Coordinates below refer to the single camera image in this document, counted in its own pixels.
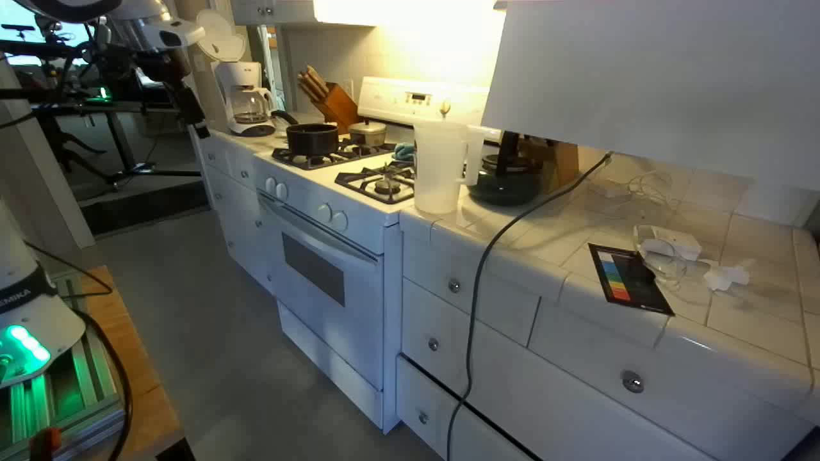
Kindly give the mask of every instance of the kettle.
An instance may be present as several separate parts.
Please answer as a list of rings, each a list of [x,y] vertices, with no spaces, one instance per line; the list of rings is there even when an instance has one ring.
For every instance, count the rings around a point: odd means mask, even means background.
[[[503,134],[497,155],[485,155],[485,138],[474,134],[467,159],[469,198],[485,206],[515,209],[542,196],[543,159],[526,148],[513,131]]]

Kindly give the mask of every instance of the drawer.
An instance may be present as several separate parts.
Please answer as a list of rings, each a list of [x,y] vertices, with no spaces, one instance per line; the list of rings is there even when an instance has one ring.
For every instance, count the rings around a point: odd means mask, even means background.
[[[257,191],[260,159],[252,151],[237,148],[231,156],[233,180],[248,191]]]
[[[745,396],[744,383],[735,384],[740,378],[631,344],[558,309],[538,316],[531,350],[715,458],[781,458],[809,430],[793,414]]]
[[[406,242],[406,278],[453,309],[469,312],[477,259]],[[485,268],[479,291],[479,321],[526,347],[533,330],[542,297],[527,287],[503,278],[492,264]]]
[[[467,328],[463,312],[406,285],[402,353],[453,392],[467,384]],[[708,458],[481,324],[469,403],[542,458]]]
[[[445,456],[445,430],[456,401],[406,358],[398,361],[398,414],[401,420],[422,439],[440,458]],[[469,408],[460,411],[453,461],[526,461],[531,458],[503,433],[477,419]]]
[[[217,142],[202,142],[202,170],[231,175],[231,155]]]

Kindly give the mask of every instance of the wall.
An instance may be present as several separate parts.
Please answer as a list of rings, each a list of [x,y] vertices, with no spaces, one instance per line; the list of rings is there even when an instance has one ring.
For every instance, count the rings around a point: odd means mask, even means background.
[[[362,77],[431,79],[489,88],[504,14],[494,0],[389,4],[378,29],[281,29],[287,43],[285,77],[313,64],[353,99]],[[313,113],[297,93],[297,113]]]

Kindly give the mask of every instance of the electrical cable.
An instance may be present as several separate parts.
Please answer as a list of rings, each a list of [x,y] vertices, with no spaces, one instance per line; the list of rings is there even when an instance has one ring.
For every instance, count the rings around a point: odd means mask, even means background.
[[[121,358],[119,352],[112,350],[112,344],[111,344],[111,338],[106,337],[106,330],[101,328],[101,324],[97,324],[93,316],[87,316],[84,311],[75,309],[76,296],[75,296],[71,279],[66,283],[66,287],[70,287],[70,297],[66,297],[66,301],[71,301],[71,311],[75,311],[75,312],[84,321],[84,326],[87,326],[89,330],[96,330],[96,337],[102,342],[102,347],[106,347],[106,352],[108,352],[108,357],[111,357],[111,361],[112,361],[112,366],[119,370],[119,378],[121,378],[126,420],[123,420],[119,444],[112,447],[112,451],[111,451],[111,456],[108,456],[111,461],[119,461],[121,453],[123,453],[123,449],[126,449],[128,433],[130,433],[130,414],[133,414],[130,383],[128,383],[123,358]]]
[[[101,285],[101,287],[102,287],[102,292],[80,292],[80,296],[71,296],[71,301],[112,296],[112,287],[111,287],[111,285],[106,285],[106,279],[96,278],[93,273],[87,273],[87,269],[82,269],[82,268],[76,268],[76,264],[71,264],[71,261],[66,261],[66,259],[62,259],[62,256],[56,256],[56,253],[46,251],[46,250],[41,250],[41,247],[30,244],[30,242],[24,242],[24,244],[25,244],[29,250],[33,250],[33,251],[38,251],[38,253],[44,253],[44,256],[55,259],[55,261],[60,261],[60,264],[64,264],[64,268],[70,268],[70,269],[75,269],[75,273],[84,274],[87,279],[93,279],[96,285]]]
[[[477,274],[474,274],[474,283],[472,283],[472,303],[469,303],[469,330],[467,330],[467,361],[463,361],[463,373],[467,373],[467,384],[463,384],[463,392],[460,396],[460,403],[452,414],[452,420],[445,425],[445,453],[443,458],[452,461],[452,451],[453,451],[453,425],[456,425],[456,419],[463,408],[463,403],[469,401],[472,396],[472,384],[474,384],[474,366],[472,366],[472,347],[474,347],[474,330],[477,330],[477,309],[479,309],[479,285],[481,285],[481,274],[485,274],[485,264],[489,259],[489,251],[497,247],[497,242],[522,218],[533,215],[535,211],[545,209],[548,204],[575,193],[583,182],[586,182],[589,175],[595,175],[602,165],[608,165],[613,159],[613,151],[608,151],[600,163],[595,163],[583,177],[576,177],[571,186],[545,196],[543,201],[533,204],[531,209],[526,209],[522,212],[518,212],[504,228],[499,228],[489,244],[485,247],[481,251],[481,259],[479,259],[479,268],[477,268]]]
[[[38,110],[29,110],[29,113],[20,116],[20,119],[14,119],[14,120],[0,124],[0,131],[2,131],[2,128],[11,128],[11,125],[18,125],[18,124],[24,124],[24,120],[37,119],[37,113],[38,113]]]

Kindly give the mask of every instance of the control knob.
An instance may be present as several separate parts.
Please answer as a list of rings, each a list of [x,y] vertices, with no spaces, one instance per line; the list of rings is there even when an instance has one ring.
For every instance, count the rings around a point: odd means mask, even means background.
[[[333,212],[333,221],[331,221],[331,227],[337,228],[337,230],[348,230],[348,215],[347,212]]]
[[[285,182],[276,182],[274,196],[276,196],[276,201],[287,201],[287,186],[285,186]]]
[[[324,221],[324,223],[331,223],[333,221],[333,209],[329,204],[319,206],[315,209],[315,218]]]
[[[271,180],[271,177],[264,180],[264,196],[270,196],[270,198],[276,196],[276,180]]]

